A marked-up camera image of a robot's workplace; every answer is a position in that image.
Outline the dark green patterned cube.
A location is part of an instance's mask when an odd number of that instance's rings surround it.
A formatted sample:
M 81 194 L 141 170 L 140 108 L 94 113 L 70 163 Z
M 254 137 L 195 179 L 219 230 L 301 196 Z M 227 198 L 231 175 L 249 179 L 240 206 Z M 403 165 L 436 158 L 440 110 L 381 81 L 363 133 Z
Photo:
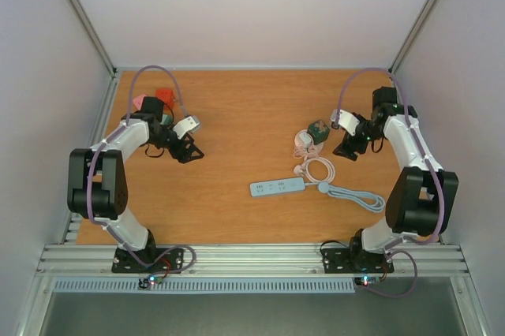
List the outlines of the dark green patterned cube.
M 327 140 L 330 129 L 323 120 L 319 119 L 309 124 L 307 133 L 311 136 L 313 143 L 318 145 Z

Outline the pink cube plug adapter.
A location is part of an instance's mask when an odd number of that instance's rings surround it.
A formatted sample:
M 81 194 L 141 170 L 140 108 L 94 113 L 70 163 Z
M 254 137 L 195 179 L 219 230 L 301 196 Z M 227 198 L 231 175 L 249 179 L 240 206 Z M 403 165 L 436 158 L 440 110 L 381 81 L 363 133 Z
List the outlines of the pink cube plug adapter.
M 138 95 L 137 97 L 135 97 L 132 101 L 134 107 L 137 109 L 137 110 L 140 110 L 141 107 L 142 107 L 142 104 L 143 104 L 143 101 L 145 99 L 146 95 L 145 94 L 142 94 L 142 95 Z

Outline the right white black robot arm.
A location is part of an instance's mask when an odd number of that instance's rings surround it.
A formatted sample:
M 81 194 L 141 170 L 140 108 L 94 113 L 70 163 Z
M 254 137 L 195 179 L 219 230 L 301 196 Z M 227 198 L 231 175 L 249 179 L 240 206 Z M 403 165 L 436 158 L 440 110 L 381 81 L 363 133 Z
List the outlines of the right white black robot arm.
M 386 261 L 386 254 L 405 241 L 430 243 L 449 223 L 458 176 L 445 170 L 430 152 L 419 127 L 416 110 L 398 102 L 395 88 L 372 93 L 370 118 L 337 107 L 333 128 L 344 129 L 334 155 L 356 160 L 375 141 L 387 140 L 400 174 L 375 225 L 359 229 L 350 239 L 348 264 L 355 272 L 369 272 Z

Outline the red cube plug adapter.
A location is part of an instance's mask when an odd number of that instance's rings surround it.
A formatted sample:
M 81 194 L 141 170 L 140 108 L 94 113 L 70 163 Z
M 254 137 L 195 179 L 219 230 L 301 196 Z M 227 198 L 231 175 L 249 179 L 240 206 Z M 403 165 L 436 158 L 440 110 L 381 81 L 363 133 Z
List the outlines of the red cube plug adapter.
M 176 102 L 176 97 L 174 91 L 171 88 L 158 88 L 155 91 L 155 96 L 162 100 L 169 108 L 174 107 Z

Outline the green small plug charger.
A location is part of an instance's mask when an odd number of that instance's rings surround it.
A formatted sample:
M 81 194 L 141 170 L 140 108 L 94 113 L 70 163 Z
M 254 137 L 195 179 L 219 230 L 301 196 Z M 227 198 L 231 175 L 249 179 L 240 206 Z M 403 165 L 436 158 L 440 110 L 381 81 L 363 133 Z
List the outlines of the green small plug charger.
M 162 117 L 162 123 L 164 125 L 170 125 L 173 122 L 173 118 L 169 114 L 164 114 Z

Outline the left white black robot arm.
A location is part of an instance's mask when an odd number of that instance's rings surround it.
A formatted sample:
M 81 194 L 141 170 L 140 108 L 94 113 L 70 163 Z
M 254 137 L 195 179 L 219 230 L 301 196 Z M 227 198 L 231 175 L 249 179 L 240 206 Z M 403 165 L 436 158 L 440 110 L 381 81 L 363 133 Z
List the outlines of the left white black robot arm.
M 76 148 L 69 155 L 70 212 L 108 232 L 117 243 L 119 261 L 126 257 L 140 271 L 154 269 L 163 253 L 152 232 L 129 209 L 125 162 L 144 145 L 169 151 L 179 163 L 204 157 L 192 137 L 200 121 L 186 115 L 174 125 L 164 125 L 164 107 L 161 99 L 144 98 L 141 108 L 128 112 L 106 138 L 91 147 Z

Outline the light blue power strip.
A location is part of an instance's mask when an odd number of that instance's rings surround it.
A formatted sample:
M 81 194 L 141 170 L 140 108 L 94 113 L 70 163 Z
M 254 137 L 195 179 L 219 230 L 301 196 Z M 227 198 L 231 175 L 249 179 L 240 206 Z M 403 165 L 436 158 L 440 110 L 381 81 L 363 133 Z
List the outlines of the light blue power strip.
M 305 182 L 302 177 L 292 177 L 272 181 L 253 182 L 249 185 L 253 198 L 303 192 Z

